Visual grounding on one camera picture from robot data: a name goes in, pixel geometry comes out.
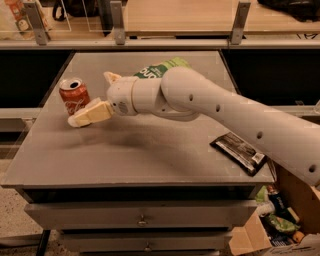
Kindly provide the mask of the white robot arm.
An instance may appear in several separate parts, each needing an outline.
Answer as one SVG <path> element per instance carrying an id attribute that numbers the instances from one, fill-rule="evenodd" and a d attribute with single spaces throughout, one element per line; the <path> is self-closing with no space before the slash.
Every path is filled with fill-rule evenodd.
<path id="1" fill-rule="evenodd" d="M 68 118 L 73 127 L 122 116 L 153 114 L 191 121 L 206 115 L 310 186 L 320 184 L 320 125 L 230 92 L 197 71 L 169 69 L 160 78 L 104 74 L 107 99 L 96 98 Z"/>

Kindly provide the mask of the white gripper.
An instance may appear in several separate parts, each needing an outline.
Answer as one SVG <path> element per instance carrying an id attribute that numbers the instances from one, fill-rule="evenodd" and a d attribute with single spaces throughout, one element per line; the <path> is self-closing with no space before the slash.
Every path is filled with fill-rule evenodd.
<path id="1" fill-rule="evenodd" d="M 93 99 L 84 108 L 68 118 L 70 126 L 84 127 L 110 119 L 114 111 L 122 116 L 137 115 L 132 100 L 133 86 L 137 77 L 121 77 L 121 75 L 109 71 L 104 72 L 103 75 L 109 84 L 106 92 L 109 102 L 100 98 Z"/>

